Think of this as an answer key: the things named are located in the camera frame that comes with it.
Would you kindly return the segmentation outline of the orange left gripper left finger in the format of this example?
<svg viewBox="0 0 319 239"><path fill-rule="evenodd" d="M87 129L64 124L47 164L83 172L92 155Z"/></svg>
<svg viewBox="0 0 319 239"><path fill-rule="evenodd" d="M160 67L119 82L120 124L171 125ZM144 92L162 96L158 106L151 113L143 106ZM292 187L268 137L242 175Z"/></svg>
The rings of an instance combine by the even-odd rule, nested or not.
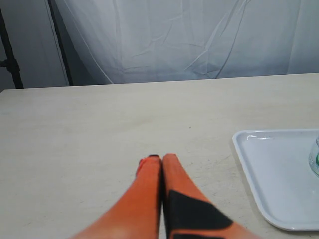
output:
<svg viewBox="0 0 319 239"><path fill-rule="evenodd" d="M122 197L73 239L157 239L161 212L161 158L139 162L136 177Z"/></svg>

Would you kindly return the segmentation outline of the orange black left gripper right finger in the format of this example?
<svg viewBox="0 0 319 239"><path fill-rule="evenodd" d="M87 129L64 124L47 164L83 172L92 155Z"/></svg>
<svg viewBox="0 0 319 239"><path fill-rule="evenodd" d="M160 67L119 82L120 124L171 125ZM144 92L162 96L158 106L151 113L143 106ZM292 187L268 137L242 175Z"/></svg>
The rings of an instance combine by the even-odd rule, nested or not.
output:
<svg viewBox="0 0 319 239"><path fill-rule="evenodd" d="M259 239L217 209L191 180L178 157L162 160L165 231L168 239Z"/></svg>

